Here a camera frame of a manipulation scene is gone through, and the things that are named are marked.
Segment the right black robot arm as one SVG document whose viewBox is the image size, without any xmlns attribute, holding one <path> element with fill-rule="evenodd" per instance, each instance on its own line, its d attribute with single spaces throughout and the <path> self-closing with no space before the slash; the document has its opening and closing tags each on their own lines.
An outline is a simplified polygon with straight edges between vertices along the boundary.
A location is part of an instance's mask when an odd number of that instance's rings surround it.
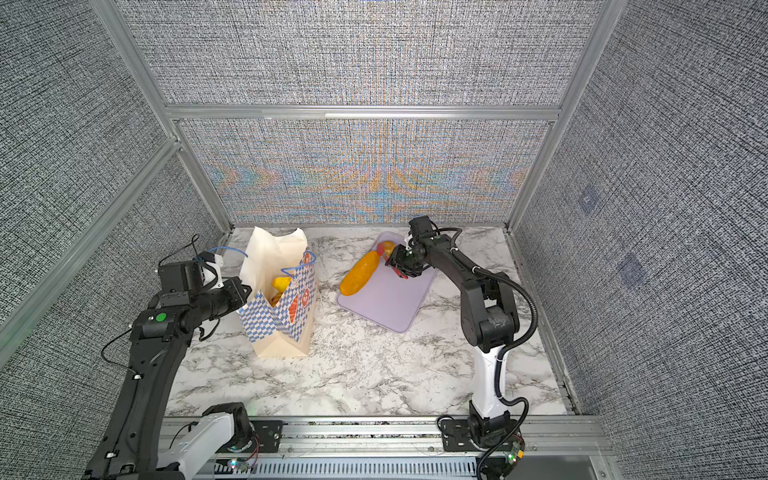
<svg viewBox="0 0 768 480">
<path fill-rule="evenodd" d="M 410 278 L 432 268 L 459 289 L 461 330 L 474 348 L 475 359 L 468 430 L 477 447 L 491 447 L 513 426 L 509 407 L 498 397 L 502 381 L 496 372 L 502 365 L 497 360 L 499 351 L 519 331 L 514 289 L 482 274 L 482 268 L 445 235 L 412 239 L 407 246 L 395 247 L 387 265 Z"/>
</svg>

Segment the ridged yellow spiral bread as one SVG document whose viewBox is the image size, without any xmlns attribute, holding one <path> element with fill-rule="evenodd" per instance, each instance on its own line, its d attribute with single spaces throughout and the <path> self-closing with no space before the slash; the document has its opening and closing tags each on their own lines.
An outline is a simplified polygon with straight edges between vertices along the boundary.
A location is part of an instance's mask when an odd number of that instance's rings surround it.
<svg viewBox="0 0 768 480">
<path fill-rule="evenodd" d="M 272 307 L 275 307 L 283 296 L 282 291 L 278 291 L 270 300 L 269 303 Z"/>
</svg>

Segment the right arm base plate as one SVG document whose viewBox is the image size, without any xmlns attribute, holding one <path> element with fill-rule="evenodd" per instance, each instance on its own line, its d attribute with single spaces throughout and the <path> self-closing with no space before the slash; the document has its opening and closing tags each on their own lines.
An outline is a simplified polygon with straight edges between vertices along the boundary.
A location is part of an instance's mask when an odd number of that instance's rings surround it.
<svg viewBox="0 0 768 480">
<path fill-rule="evenodd" d="M 466 418 L 441 416 L 436 421 L 441 434 L 443 450 L 448 453 L 479 452 L 480 448 L 471 437 Z"/>
</svg>

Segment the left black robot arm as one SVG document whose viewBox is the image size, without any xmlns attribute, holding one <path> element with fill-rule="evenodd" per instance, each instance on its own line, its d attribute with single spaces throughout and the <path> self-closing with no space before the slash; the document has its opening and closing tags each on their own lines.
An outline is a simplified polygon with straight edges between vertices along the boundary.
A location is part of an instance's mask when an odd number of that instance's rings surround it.
<svg viewBox="0 0 768 480">
<path fill-rule="evenodd" d="M 159 440 L 173 380 L 205 321 L 247 302 L 251 288 L 237 277 L 221 289 L 160 295 L 130 331 L 128 372 L 106 432 L 87 463 L 84 479 L 181 479 L 181 465 L 160 467 Z"/>
</svg>

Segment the red kitchen tongs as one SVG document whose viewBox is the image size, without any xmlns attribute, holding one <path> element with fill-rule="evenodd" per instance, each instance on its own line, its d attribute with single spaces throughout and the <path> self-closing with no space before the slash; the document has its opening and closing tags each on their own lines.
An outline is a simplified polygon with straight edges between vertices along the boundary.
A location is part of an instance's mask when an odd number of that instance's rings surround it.
<svg viewBox="0 0 768 480">
<path fill-rule="evenodd" d="M 392 264 L 390 257 L 396 247 L 396 244 L 392 241 L 382 241 L 377 244 L 376 251 L 381 259 L 385 261 L 385 265 L 388 266 L 398 277 L 407 279 L 408 276 L 404 274 L 400 269 Z"/>
</svg>

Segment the blue checkered paper bag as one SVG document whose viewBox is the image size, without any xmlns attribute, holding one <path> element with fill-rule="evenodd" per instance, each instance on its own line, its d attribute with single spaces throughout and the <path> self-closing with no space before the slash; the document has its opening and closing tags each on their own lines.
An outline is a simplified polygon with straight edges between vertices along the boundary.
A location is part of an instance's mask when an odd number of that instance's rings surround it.
<svg viewBox="0 0 768 480">
<path fill-rule="evenodd" d="M 228 252 L 242 261 L 236 275 L 252 293 L 236 314 L 254 353 L 260 358 L 307 357 L 314 329 L 317 256 L 305 232 L 297 228 L 276 236 L 256 227 L 245 246 L 218 246 L 210 252 L 221 255 L 223 262 Z M 277 293 L 272 281 L 280 276 L 293 280 L 272 307 L 269 300 Z"/>
</svg>

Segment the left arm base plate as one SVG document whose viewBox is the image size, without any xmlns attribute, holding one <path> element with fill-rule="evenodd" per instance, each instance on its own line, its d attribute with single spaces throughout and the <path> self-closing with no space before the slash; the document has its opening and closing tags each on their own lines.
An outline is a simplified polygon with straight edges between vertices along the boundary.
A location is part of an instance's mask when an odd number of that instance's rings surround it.
<svg viewBox="0 0 768 480">
<path fill-rule="evenodd" d="M 277 453 L 282 441 L 285 423 L 281 420 L 251 420 L 250 427 L 236 421 L 233 438 L 220 453 L 251 454 Z"/>
</svg>

